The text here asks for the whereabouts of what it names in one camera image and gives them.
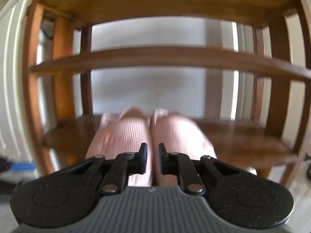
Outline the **white panelled door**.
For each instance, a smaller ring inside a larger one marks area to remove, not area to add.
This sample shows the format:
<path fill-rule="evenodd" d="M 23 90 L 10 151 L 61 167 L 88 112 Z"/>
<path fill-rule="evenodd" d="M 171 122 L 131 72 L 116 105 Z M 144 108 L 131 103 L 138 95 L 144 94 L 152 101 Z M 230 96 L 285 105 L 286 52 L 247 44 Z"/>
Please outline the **white panelled door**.
<path fill-rule="evenodd" d="M 9 0 L 1 10 L 1 155 L 32 161 L 23 86 L 22 46 L 32 0 Z"/>

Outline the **pink plush slipper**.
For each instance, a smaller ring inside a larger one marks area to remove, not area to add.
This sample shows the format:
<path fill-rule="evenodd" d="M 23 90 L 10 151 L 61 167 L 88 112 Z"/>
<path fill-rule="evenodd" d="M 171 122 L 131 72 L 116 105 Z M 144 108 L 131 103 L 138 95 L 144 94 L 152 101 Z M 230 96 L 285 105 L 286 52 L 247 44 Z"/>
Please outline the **pink plush slipper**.
<path fill-rule="evenodd" d="M 128 108 L 120 115 L 103 114 L 86 158 L 103 155 L 106 159 L 114 159 L 121 153 L 139 151 L 142 143 L 148 146 L 146 172 L 130 176 L 128 185 L 148 187 L 152 183 L 153 161 L 150 117 L 140 109 Z"/>
<path fill-rule="evenodd" d="M 156 109 L 150 121 L 153 148 L 153 175 L 159 186 L 176 186 L 174 175 L 160 173 L 159 144 L 163 143 L 168 153 L 182 153 L 190 159 L 199 160 L 207 155 L 216 158 L 214 147 L 198 125 L 179 112 Z"/>

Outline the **brown wooden shoe rack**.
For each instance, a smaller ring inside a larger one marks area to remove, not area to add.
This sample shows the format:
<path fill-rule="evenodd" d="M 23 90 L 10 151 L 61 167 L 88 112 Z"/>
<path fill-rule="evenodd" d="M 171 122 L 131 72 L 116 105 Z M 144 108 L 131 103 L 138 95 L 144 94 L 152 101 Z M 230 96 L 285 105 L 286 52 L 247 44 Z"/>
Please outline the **brown wooden shoe rack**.
<path fill-rule="evenodd" d="M 91 51 L 92 27 L 158 16 L 200 16 L 253 27 L 253 54 L 214 47 L 147 46 Z M 310 145 L 310 9 L 307 0 L 32 0 L 23 44 L 23 86 L 39 172 L 54 172 L 51 148 L 70 164 L 85 157 L 99 125 L 91 72 L 121 67 L 238 70 L 272 80 L 265 128 L 250 121 L 199 126 L 220 159 L 267 176 L 285 165 L 289 187 Z"/>

